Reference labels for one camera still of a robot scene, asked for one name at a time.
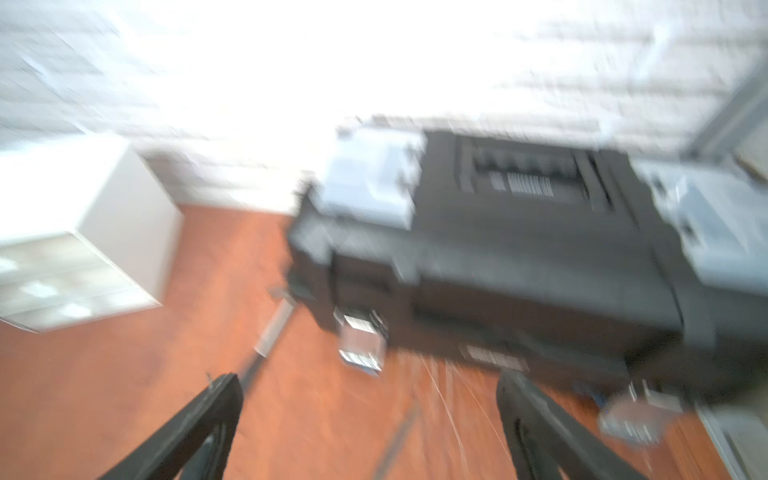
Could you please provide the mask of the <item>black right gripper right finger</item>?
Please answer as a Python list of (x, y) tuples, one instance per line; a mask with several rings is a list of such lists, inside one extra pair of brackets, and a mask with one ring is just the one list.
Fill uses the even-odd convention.
[(501, 372), (496, 401), (519, 479), (644, 477), (521, 372)]

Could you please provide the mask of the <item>white drawer cabinet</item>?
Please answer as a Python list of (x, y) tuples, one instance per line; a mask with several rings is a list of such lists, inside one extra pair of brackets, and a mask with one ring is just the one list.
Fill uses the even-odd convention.
[(130, 142), (1, 152), (1, 320), (42, 333), (161, 306), (184, 216)]

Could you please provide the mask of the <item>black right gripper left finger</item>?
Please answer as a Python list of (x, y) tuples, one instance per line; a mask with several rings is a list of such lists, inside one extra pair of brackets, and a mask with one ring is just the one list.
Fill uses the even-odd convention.
[(103, 479), (221, 479), (239, 417), (238, 376), (216, 378)]

